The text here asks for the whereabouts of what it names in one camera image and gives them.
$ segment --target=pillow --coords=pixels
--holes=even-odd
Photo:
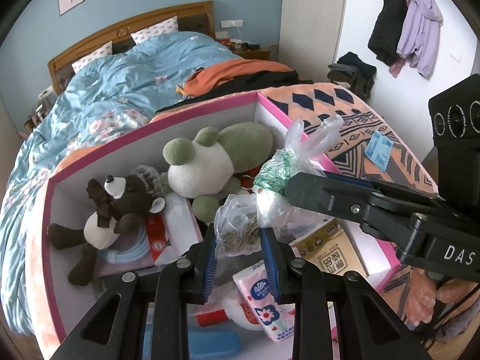
[[[179,25],[177,24],[177,17],[174,16],[171,19],[157,23],[152,27],[144,28],[138,32],[132,32],[131,37],[136,44],[140,44],[143,41],[151,38],[152,36],[157,36],[159,34],[168,34],[170,32],[178,32]]]
[[[99,49],[91,52],[89,55],[85,55],[82,59],[79,59],[77,62],[72,63],[71,67],[73,68],[75,74],[79,72],[81,68],[87,66],[90,62],[94,59],[101,58],[103,56],[111,56],[112,55],[112,42],[108,42],[104,44]]]

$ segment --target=green plush toy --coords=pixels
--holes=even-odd
[[[176,138],[165,145],[169,185],[178,195],[194,199],[192,208],[198,219],[213,222],[218,195],[241,189],[233,175],[263,164],[272,147],[272,133],[257,123],[239,123],[221,131],[205,127],[193,142]]]

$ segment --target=metal screw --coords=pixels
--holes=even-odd
[[[189,259],[180,259],[177,261],[177,267],[178,268],[188,268],[190,266],[191,262]]]
[[[123,274],[123,276],[121,277],[121,279],[122,279],[124,282],[129,283],[129,282],[135,280],[135,274],[134,274],[133,272],[127,272],[127,273]]]
[[[355,271],[348,271],[345,274],[346,278],[350,281],[358,281],[360,279],[360,274]]]
[[[350,211],[354,215],[360,214],[362,212],[362,207],[359,204],[354,204],[353,206],[350,207]]]
[[[290,265],[294,268],[303,268],[305,266],[305,260],[304,259],[293,259],[290,261]]]
[[[415,216],[416,216],[417,218],[421,219],[422,221],[426,221],[426,220],[428,219],[427,216],[421,214],[420,212],[416,212],[416,213],[415,213]]]

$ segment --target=wooden nightstand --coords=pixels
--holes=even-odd
[[[244,59],[261,59],[263,61],[270,60],[270,50],[241,50],[234,51],[233,54],[241,56]]]

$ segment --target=plush toy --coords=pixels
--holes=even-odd
[[[168,142],[163,156],[170,164],[168,182],[178,195],[194,199],[195,216],[213,222],[218,194],[237,193],[240,181],[233,177],[260,166],[270,156],[273,137],[262,125],[247,122],[219,131],[201,129],[192,141],[176,138]]]
[[[88,197],[97,210],[88,218],[83,230],[73,230],[52,223],[48,230],[51,244],[58,250],[85,244],[83,257],[71,270],[68,280],[86,286],[92,281],[97,250],[111,246],[120,234],[139,230],[151,212],[165,206],[161,197],[169,190],[161,175],[151,166],[139,166],[128,176],[106,178],[105,189],[95,179],[88,182]]]

